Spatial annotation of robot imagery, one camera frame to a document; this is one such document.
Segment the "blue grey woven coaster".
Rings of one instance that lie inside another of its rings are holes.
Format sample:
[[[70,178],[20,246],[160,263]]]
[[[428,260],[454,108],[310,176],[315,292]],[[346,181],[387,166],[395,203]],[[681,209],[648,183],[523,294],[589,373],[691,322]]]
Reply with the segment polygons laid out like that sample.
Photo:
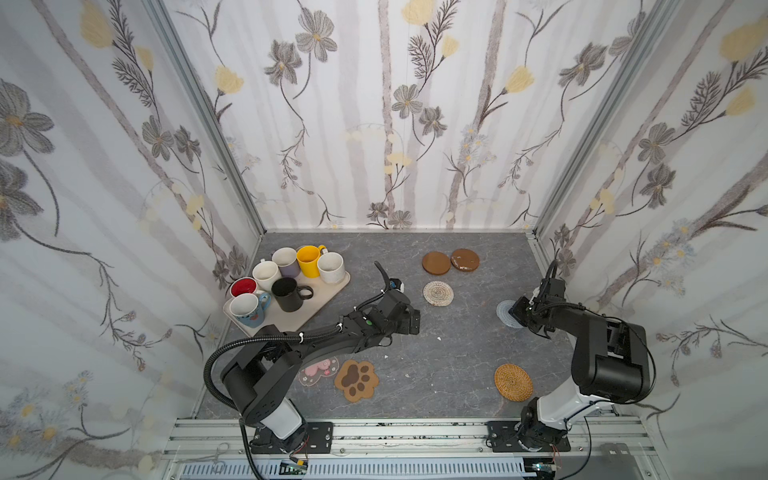
[[[521,329],[522,325],[515,319],[512,314],[514,305],[514,300],[501,301],[496,307],[496,315],[505,326],[513,329]]]

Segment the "woven multicolour round coaster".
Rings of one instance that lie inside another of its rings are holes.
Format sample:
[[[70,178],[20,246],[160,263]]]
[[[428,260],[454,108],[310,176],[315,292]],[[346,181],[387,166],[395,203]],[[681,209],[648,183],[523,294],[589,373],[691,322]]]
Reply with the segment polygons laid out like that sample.
[[[435,307],[446,307],[454,300],[452,287],[443,281],[431,281],[427,283],[422,294],[428,304]]]

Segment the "brown cork round coaster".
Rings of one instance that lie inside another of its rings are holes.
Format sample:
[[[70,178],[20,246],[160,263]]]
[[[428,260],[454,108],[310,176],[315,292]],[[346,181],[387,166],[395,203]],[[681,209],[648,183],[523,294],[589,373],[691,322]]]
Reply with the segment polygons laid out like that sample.
[[[450,257],[439,251],[428,252],[422,258],[422,268],[430,275],[445,275],[451,267]]]

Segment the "rattan wicker round coaster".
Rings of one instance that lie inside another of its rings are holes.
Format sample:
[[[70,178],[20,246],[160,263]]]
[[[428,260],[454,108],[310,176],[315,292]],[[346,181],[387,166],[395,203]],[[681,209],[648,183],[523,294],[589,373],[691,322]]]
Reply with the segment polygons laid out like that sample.
[[[529,400],[534,393],[534,385],[529,374],[514,364],[503,364],[494,372],[494,384],[499,393],[512,402]]]

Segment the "brown paw coaster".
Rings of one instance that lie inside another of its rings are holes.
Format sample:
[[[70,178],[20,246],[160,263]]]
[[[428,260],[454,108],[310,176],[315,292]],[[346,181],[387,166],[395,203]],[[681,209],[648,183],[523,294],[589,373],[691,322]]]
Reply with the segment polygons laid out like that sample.
[[[374,366],[368,361],[347,360],[335,377],[334,385],[350,403],[371,399],[379,385]]]

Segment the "dark brown glossy coaster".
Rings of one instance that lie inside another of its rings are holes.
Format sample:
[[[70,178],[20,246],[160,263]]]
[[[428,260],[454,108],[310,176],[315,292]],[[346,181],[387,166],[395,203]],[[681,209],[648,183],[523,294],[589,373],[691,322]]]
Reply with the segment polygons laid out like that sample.
[[[452,252],[450,256],[452,266],[462,272],[473,272],[480,266],[479,255],[473,250],[460,248]]]

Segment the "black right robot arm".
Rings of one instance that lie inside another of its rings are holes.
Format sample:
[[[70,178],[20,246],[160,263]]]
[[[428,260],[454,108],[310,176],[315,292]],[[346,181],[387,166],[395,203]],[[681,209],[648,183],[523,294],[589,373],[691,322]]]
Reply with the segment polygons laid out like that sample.
[[[543,279],[534,297],[520,297],[509,314],[537,336],[562,331],[575,339],[570,376],[523,409],[517,427],[523,448],[556,445],[571,423],[598,407],[637,403],[651,393],[655,363],[644,328],[567,301],[562,280]]]

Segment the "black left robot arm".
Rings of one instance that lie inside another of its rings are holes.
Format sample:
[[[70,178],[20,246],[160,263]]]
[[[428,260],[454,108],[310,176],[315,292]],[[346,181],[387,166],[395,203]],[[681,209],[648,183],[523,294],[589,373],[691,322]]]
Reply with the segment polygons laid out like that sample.
[[[387,289],[332,327],[281,332],[268,326],[218,348],[206,361],[204,383],[214,398],[239,413],[245,426],[264,426],[284,450],[295,449],[307,436],[307,422],[286,396],[302,369],[378,347],[395,334],[417,335],[420,326],[421,312],[409,298]]]

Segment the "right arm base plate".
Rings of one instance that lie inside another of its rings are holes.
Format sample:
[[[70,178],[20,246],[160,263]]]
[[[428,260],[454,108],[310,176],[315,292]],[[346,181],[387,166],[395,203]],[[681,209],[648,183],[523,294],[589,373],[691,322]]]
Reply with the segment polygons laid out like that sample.
[[[570,452],[565,430],[551,428],[535,420],[489,421],[486,445],[494,453]]]

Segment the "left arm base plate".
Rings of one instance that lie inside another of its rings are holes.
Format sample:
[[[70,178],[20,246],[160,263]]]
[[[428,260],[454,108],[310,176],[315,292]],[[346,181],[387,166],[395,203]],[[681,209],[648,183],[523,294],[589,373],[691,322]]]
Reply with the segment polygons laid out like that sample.
[[[334,424],[308,422],[285,440],[266,427],[257,428],[249,439],[252,454],[329,454]]]

